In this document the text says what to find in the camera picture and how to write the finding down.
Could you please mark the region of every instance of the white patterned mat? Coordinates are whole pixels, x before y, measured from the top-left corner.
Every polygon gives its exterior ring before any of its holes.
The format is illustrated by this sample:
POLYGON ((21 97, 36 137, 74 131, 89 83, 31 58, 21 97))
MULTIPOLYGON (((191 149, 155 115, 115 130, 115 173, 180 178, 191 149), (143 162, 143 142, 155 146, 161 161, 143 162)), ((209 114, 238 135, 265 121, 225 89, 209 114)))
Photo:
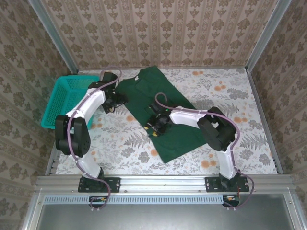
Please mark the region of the white patterned mat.
MULTIPOLYGON (((212 106, 233 119, 241 139, 235 147, 237 166, 248 174, 277 174, 262 122, 244 69, 162 69, 168 80, 197 109, 212 106)), ((82 74, 98 74, 84 71, 82 74)), ((139 70, 123 70, 123 79, 139 70)), ((207 145, 164 164, 145 130, 125 106, 114 114, 98 109, 94 114, 91 148, 105 174, 199 175, 217 174, 219 162, 207 145)), ((78 174, 70 157, 60 156, 56 174, 78 174)))

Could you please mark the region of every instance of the wire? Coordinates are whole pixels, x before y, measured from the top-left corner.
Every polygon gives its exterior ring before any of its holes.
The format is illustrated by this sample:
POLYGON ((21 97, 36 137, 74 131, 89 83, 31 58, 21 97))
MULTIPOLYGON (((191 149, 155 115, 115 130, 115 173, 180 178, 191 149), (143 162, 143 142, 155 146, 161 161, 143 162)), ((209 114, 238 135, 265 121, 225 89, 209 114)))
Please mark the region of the wire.
POLYGON ((243 204, 241 205, 238 205, 237 207, 233 207, 231 204, 227 203, 227 202, 224 202, 225 204, 227 204, 228 206, 230 206, 232 209, 236 209, 236 208, 240 208, 240 207, 243 207, 247 202, 248 200, 250 199, 250 197, 252 196, 253 192, 254 192, 254 188, 255 188, 255 182, 254 180, 242 173, 237 167, 236 167, 236 162, 235 162, 235 156, 234 156, 234 152, 233 152, 233 149, 234 149, 234 146, 236 145, 236 143, 238 143, 239 141, 239 138, 240 138, 240 129, 239 127, 236 125, 236 123, 231 120, 230 118, 224 116, 224 115, 221 115, 221 114, 216 114, 216 113, 210 113, 210 112, 207 112, 207 111, 202 111, 202 110, 194 110, 194 109, 186 109, 186 108, 181 108, 181 109, 178 109, 178 108, 173 108, 173 107, 170 107, 170 106, 167 106, 167 105, 164 105, 162 104, 161 102, 159 102, 158 100, 158 96, 159 95, 162 95, 164 96, 165 100, 167 101, 167 96, 165 95, 165 93, 163 92, 159 92, 155 95, 154 99, 155 101, 158 103, 158 105, 166 108, 166 109, 171 109, 171 110, 177 110, 177 111, 183 111, 183 112, 188 112, 188 113, 195 113, 195 114, 205 114, 205 115, 211 115, 211 116, 218 116, 220 118, 223 118, 224 120, 226 121, 229 121, 235 128, 236 128, 236 132, 237 132, 237 138, 235 139, 235 141, 232 143, 232 145, 230 146, 230 154, 231 154, 231 160, 232 160, 232 163, 233 163, 233 166, 234 166, 234 169, 236 170, 237 173, 241 174, 242 176, 245 176, 247 177, 251 183, 252 183, 252 188, 251 188, 251 191, 247 197, 247 199, 243 202, 243 204))
POLYGON ((106 198, 105 203, 104 203, 100 208, 103 208, 103 207, 107 204, 107 202, 109 201, 109 198, 110 198, 110 196, 111 196, 111 188, 110 188, 109 184, 108 184, 106 181, 91 176, 90 174, 88 174, 88 173, 80 166, 80 164, 79 164, 79 162, 78 162, 78 158, 76 157, 76 155, 74 154, 73 149, 72 149, 72 144, 71 144, 71 122, 72 122, 72 119, 74 118, 74 116, 77 114, 77 111, 81 108, 81 106, 82 106, 82 105, 83 105, 83 104, 84 104, 84 103, 85 103, 95 92, 97 92, 97 91, 99 91, 99 90, 105 88, 106 86, 112 85, 113 83, 117 82, 117 81, 121 78, 122 71, 121 71, 121 69, 120 69, 119 67, 117 67, 117 66, 109 66, 109 67, 107 67, 107 68, 104 68, 104 69, 101 71, 100 76, 102 75, 102 73, 103 73, 105 70, 107 70, 107 69, 113 69, 113 68, 116 68, 116 69, 118 69, 118 70, 120 71, 119 77, 116 78, 115 80, 113 80, 113 81, 111 81, 111 82, 105 84, 105 85, 102 85, 102 86, 98 87, 97 89, 95 89, 94 91, 92 91, 89 95, 87 95, 86 97, 84 97, 84 99, 80 102, 80 104, 78 105, 78 107, 76 108, 76 110, 73 112, 73 114, 72 114, 71 117, 69 118, 68 124, 67 124, 67 142, 68 142, 68 146, 69 146, 69 150, 70 150, 70 152, 71 152, 71 155, 72 155, 72 157, 74 158, 74 160, 75 160, 75 162, 76 162, 76 165, 77 165, 78 169, 79 169, 84 175, 86 175, 88 178, 93 179, 93 180, 96 180, 96 181, 100 181, 100 182, 102 182, 104 185, 106 185, 106 187, 107 187, 108 195, 107 195, 107 198, 106 198))
POLYGON ((239 188, 239 186, 238 186, 238 193, 236 195, 239 197, 239 200, 240 200, 240 188, 239 188))

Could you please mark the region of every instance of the black mounting bracket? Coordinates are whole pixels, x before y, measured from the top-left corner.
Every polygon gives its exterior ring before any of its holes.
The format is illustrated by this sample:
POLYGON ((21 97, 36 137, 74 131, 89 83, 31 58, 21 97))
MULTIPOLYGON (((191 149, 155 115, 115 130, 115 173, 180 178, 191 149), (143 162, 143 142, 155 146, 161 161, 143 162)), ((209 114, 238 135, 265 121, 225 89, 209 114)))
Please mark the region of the black mounting bracket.
MULTIPOLYGON (((111 188, 112 193, 119 193, 120 189, 120 177, 105 177, 104 171, 100 168, 100 174, 98 179, 107 182, 111 188)), ((97 180, 86 178, 82 176, 78 186, 79 193, 107 193, 106 185, 97 180)))
POLYGON ((240 176, 239 173, 230 180, 220 174, 219 176, 207 176, 205 177, 205 185, 207 193, 249 192, 247 178, 240 176))

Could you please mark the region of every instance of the dark green t-shirt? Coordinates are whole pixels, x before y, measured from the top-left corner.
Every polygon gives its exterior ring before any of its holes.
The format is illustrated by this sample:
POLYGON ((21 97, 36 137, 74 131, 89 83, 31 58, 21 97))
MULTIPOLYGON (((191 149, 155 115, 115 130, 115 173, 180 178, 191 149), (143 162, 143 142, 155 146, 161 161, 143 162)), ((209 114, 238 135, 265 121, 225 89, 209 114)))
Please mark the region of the dark green t-shirt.
MULTIPOLYGON (((125 106, 142 126, 145 126, 150 116, 154 115, 148 106, 154 102, 158 92, 167 95, 166 104, 169 106, 181 105, 195 109, 157 67, 140 70, 137 80, 123 80, 116 91, 127 96, 128 103, 125 106)), ((163 96, 159 96, 158 99, 165 104, 163 96)), ((152 135, 152 129, 147 130, 147 133, 164 163, 206 143, 199 129, 186 125, 168 125, 167 131, 158 137, 152 135)))

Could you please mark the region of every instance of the teal plastic basket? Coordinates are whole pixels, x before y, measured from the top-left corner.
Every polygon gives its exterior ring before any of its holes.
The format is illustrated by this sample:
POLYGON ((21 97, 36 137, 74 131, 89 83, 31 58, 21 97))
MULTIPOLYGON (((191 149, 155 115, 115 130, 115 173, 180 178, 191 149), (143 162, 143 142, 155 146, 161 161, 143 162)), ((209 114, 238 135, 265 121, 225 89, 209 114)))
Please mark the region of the teal plastic basket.
MULTIPOLYGON (((45 110, 42 127, 55 129, 55 120, 58 115, 65 115, 72 110, 84 97, 88 86, 99 81, 94 75, 70 75, 59 77, 54 85, 47 108, 45 110)), ((93 117, 87 123, 90 129, 93 117)))

